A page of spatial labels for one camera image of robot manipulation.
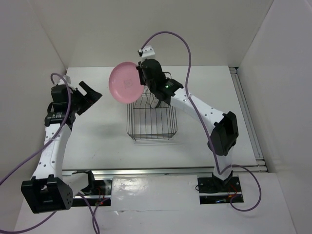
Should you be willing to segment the pink plastic plate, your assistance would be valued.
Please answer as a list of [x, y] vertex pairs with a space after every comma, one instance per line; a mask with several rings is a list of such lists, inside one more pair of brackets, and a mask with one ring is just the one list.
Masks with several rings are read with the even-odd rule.
[[140, 84], [136, 64], [122, 62], [117, 65], [109, 76], [109, 90], [115, 100], [130, 104], [138, 100], [144, 92]]

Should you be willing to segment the white plate with dark rim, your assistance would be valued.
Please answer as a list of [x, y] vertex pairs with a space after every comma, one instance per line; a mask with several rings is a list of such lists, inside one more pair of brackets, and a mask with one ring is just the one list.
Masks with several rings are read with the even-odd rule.
[[150, 98], [150, 107], [152, 109], [158, 108], [161, 104], [161, 101], [158, 100], [155, 96], [151, 96]]

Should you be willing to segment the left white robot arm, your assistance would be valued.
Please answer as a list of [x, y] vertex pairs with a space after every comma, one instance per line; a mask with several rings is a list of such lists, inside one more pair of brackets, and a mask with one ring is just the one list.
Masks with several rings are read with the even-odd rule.
[[79, 192], [89, 195], [96, 190], [90, 170], [72, 173], [68, 182], [64, 182], [62, 176], [65, 149], [76, 115], [83, 114], [102, 96], [83, 81], [79, 85], [85, 95], [63, 83], [51, 89], [53, 101], [44, 119], [46, 147], [31, 179], [21, 185], [21, 192], [35, 214], [68, 210]]

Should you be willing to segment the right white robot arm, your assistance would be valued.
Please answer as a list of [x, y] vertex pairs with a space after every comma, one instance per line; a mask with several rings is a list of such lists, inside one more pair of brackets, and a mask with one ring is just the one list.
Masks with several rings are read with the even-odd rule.
[[233, 176], [232, 152], [236, 145], [238, 124], [236, 115], [219, 111], [189, 93], [186, 85], [166, 77], [155, 59], [146, 59], [136, 66], [140, 83], [160, 101], [182, 110], [201, 123], [207, 136], [207, 146], [214, 156], [213, 186], [224, 191]]

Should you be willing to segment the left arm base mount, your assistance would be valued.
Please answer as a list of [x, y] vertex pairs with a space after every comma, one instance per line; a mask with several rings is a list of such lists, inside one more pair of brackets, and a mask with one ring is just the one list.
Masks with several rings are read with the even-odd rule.
[[91, 170], [74, 171], [69, 177], [68, 184], [73, 192], [80, 188], [79, 192], [91, 206], [111, 206], [112, 178], [96, 178]]

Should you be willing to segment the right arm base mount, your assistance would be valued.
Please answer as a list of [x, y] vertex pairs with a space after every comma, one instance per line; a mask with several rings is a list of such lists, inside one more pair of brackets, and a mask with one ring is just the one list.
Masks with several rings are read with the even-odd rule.
[[239, 177], [234, 176], [225, 186], [217, 187], [212, 177], [198, 177], [195, 189], [199, 192], [200, 204], [243, 203], [244, 198]]

